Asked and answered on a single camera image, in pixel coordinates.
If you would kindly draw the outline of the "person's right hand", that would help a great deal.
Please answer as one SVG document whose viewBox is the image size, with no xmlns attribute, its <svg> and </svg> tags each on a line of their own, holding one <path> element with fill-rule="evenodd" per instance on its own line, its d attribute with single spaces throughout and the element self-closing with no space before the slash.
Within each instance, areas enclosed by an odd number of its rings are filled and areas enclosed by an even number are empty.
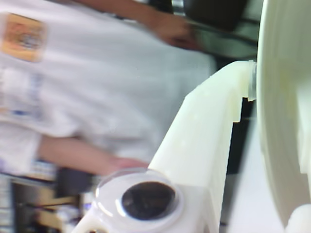
<svg viewBox="0 0 311 233">
<path fill-rule="evenodd" d="M 147 168 L 148 165 L 148 163 L 136 159 L 113 158 L 108 165 L 105 175 L 110 175 L 114 172 L 128 168 Z"/>
</svg>

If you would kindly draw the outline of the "person's left hand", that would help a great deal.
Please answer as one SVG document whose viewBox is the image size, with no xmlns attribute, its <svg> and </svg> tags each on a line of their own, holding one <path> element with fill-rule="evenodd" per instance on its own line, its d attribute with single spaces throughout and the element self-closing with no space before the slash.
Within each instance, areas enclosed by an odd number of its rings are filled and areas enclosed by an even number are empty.
<svg viewBox="0 0 311 233">
<path fill-rule="evenodd" d="M 199 49 L 190 25 L 182 17 L 161 14 L 152 31 L 169 45 L 187 50 Z"/>
</svg>

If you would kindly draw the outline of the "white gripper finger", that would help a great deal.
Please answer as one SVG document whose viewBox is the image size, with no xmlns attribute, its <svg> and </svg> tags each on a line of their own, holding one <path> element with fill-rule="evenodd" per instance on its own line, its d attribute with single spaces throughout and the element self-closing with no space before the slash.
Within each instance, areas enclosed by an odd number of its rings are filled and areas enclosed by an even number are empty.
<svg viewBox="0 0 311 233">
<path fill-rule="evenodd" d="M 296 85 L 297 149 L 300 172 L 310 173 L 311 167 L 311 83 L 300 81 Z"/>
<path fill-rule="evenodd" d="M 254 61 L 226 65 L 184 99 L 147 168 L 105 177 L 76 233 L 217 233 L 233 124 L 256 97 Z"/>
</svg>

